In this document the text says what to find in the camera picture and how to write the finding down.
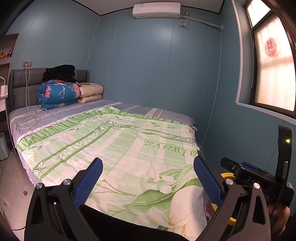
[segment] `ceiling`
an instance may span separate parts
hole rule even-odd
[[[133,7],[135,4],[147,2],[180,2],[182,6],[200,8],[219,13],[223,0],[75,0],[90,8],[99,15],[114,12],[120,9]]]

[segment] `black blanket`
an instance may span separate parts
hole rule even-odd
[[[74,71],[74,65],[70,64],[63,64],[53,68],[47,68],[43,74],[42,81],[62,80],[65,82],[75,83],[76,79],[73,78],[75,75]]]

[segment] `human hand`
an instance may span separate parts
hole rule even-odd
[[[272,210],[274,209],[275,204],[270,204],[268,206],[268,213],[271,214]],[[280,236],[283,231],[285,230],[285,225],[288,221],[288,218],[290,216],[290,209],[282,204],[278,204],[273,216],[277,217],[276,222],[274,223],[272,230],[271,230],[271,236],[272,238],[277,238]]]

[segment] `folded quilt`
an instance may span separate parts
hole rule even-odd
[[[62,106],[74,104],[75,102],[76,102],[75,100],[71,100],[71,101],[63,102],[63,103],[57,103],[57,104],[46,104],[46,103],[42,102],[39,104],[39,108],[49,110],[49,109],[53,109],[53,108],[57,108],[57,107],[62,107]]]
[[[87,97],[103,93],[103,87],[95,83],[82,83],[79,85],[80,96]]]
[[[77,102],[86,103],[86,102],[90,102],[90,101],[94,101],[94,100],[100,100],[100,99],[102,99],[101,94],[78,98]]]
[[[58,107],[57,104],[67,105],[75,103],[79,97],[79,87],[77,84],[45,84],[38,87],[37,100],[40,108],[52,109]]]

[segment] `white charging cable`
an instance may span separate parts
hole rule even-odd
[[[27,80],[27,64],[25,64],[25,75],[26,75],[26,108],[27,108],[27,111],[29,111],[28,109],[28,104],[27,104],[27,89],[29,89],[28,87],[28,80]]]
[[[20,127],[20,126],[19,126],[19,128],[20,128],[20,129],[29,129],[29,128],[32,128],[32,127],[33,127],[34,125],[36,125],[36,123],[37,123],[37,116],[41,116],[41,115],[44,115],[44,114],[46,114],[46,113],[42,113],[42,114],[40,114],[40,115],[36,115],[36,114],[34,114],[34,113],[30,114],[30,115],[34,115],[34,116],[32,116],[32,117],[29,118],[29,119],[24,120],[23,123],[21,123],[21,125],[24,124],[25,122],[27,122],[27,121],[29,121],[29,120],[31,120],[31,119],[33,119],[33,118],[36,117],[35,123],[34,123],[32,126],[30,126],[30,127]]]
[[[29,106],[30,106],[30,92],[29,92],[29,85],[30,85],[30,69],[29,69],[29,81],[28,81],[28,79],[27,79],[27,64],[28,63],[26,63],[25,64],[25,75],[26,75],[26,108],[27,108],[27,111],[29,111],[29,108],[28,108],[28,104],[27,104],[27,90],[28,90],[28,101],[29,101]],[[31,119],[33,119],[33,118],[36,118],[36,120],[35,120],[35,123],[32,125],[32,126],[30,126],[30,127],[20,127],[20,126],[18,126],[20,129],[29,129],[29,128],[32,128],[34,125],[36,125],[36,123],[37,123],[37,116],[41,116],[41,115],[44,115],[44,114],[46,114],[46,113],[42,113],[42,114],[40,114],[40,115],[36,115],[36,114],[34,114],[34,113],[31,113],[30,115],[33,115],[31,118],[29,118],[29,119],[26,119],[26,120],[24,120],[23,121],[23,123],[22,124],[24,124],[25,122],[27,122],[27,121],[29,121],[29,120],[31,120]]]
[[[182,23],[179,24],[179,28],[187,28],[188,25],[186,25],[186,23],[188,22],[188,13],[185,13],[186,14],[186,22],[183,23],[183,19],[182,19]]]

